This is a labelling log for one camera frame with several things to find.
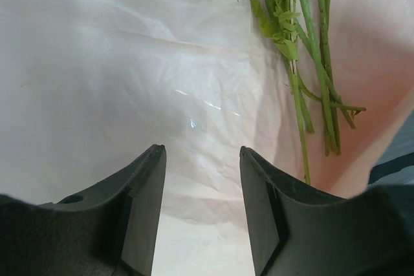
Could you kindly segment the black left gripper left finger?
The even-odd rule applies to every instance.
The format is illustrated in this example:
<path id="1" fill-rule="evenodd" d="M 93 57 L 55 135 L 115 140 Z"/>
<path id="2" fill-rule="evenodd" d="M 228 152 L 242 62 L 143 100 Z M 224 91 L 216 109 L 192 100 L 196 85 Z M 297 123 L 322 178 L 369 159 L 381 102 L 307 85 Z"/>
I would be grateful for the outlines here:
<path id="1" fill-rule="evenodd" d="M 2 275 L 151 275 L 166 175 L 152 145 L 57 203 L 1 195 Z"/>

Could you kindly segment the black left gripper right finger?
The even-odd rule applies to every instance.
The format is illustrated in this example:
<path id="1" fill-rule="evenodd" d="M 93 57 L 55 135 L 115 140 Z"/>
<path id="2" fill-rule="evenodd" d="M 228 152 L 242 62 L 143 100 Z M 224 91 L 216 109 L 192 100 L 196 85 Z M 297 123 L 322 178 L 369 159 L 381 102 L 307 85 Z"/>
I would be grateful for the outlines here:
<path id="1" fill-rule="evenodd" d="M 253 149 L 240 150 L 256 275 L 412 275 L 413 187 L 352 198 L 311 187 Z"/>

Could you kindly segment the pink wrapping paper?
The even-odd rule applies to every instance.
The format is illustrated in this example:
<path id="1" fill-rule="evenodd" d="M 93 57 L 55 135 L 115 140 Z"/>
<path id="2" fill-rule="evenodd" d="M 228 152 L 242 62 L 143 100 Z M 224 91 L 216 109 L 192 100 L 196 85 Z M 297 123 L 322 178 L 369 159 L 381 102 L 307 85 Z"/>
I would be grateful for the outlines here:
<path id="1" fill-rule="evenodd" d="M 334 84 L 366 112 L 342 155 L 307 138 L 312 185 L 363 191 L 413 108 L 413 0 L 331 0 Z M 254 275 L 249 146 L 303 177 L 293 99 L 249 0 L 1 0 L 1 194 L 57 202 L 163 144 L 153 275 Z"/>

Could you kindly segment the pink artificial flower bouquet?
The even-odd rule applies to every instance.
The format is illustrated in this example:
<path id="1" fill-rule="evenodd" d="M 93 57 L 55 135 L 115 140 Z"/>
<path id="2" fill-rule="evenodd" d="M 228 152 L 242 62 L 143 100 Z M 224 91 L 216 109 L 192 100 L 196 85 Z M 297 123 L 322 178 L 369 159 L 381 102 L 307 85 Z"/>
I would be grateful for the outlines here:
<path id="1" fill-rule="evenodd" d="M 289 79 L 298 124 L 303 179 L 311 183 L 307 136 L 315 134 L 307 100 L 321 106 L 325 155 L 342 153 L 338 116 L 355 129 L 354 117 L 366 109 L 346 105 L 334 86 L 329 21 L 331 0 L 250 0 L 261 35 L 279 52 Z"/>

